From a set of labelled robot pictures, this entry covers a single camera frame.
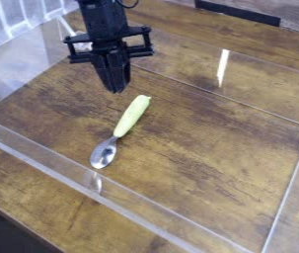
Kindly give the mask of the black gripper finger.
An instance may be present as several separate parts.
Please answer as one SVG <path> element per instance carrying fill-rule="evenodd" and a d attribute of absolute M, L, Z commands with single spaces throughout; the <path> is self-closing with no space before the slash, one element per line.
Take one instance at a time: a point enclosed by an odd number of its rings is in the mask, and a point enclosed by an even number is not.
<path fill-rule="evenodd" d="M 122 93 L 131 80 L 131 63 L 127 54 L 114 50 L 110 54 L 112 92 Z"/>
<path fill-rule="evenodd" d="M 110 92 L 112 92 L 114 87 L 112 87 L 112 82 L 111 82 L 111 74 L 110 74 L 107 57 L 100 54 L 92 54 L 91 55 L 91 63 L 95 67 L 96 73 L 100 77 L 100 80 L 103 82 L 106 89 Z"/>

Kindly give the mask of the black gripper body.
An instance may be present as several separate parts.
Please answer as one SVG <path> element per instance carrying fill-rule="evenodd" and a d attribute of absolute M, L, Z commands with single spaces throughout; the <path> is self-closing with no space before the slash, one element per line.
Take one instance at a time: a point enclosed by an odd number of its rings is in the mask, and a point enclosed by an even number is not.
<path fill-rule="evenodd" d="M 96 56 L 120 53 L 126 59 L 152 56 L 151 28 L 131 27 L 126 10 L 139 5 L 126 5 L 123 0 L 76 0 L 86 33 L 67 37 L 71 63 L 92 62 Z"/>

